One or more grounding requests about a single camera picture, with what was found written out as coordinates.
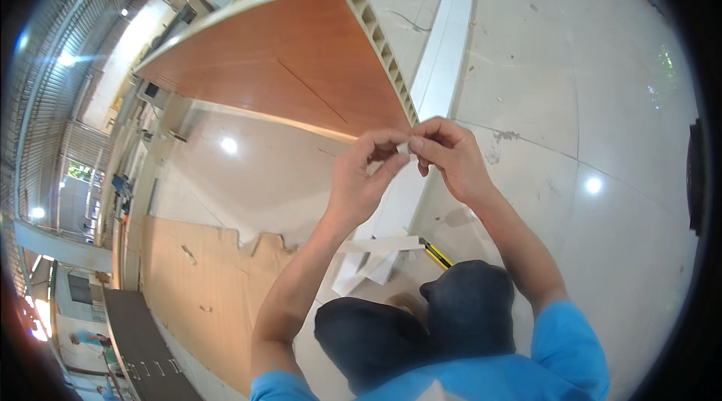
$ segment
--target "leg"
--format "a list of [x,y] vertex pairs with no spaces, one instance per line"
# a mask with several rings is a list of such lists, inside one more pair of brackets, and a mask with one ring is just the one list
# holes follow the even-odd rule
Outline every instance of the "leg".
[[509,273],[481,260],[458,263],[419,292],[429,301],[429,335],[437,359],[513,353]]
[[385,304],[334,299],[316,313],[315,337],[356,395],[428,363],[426,329]]

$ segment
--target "wood-grain panel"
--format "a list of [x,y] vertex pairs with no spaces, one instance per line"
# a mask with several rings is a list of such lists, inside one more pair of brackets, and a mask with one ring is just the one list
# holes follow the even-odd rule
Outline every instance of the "wood-grain panel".
[[274,0],[185,37],[139,75],[186,97],[339,133],[409,130],[376,52],[347,0]]

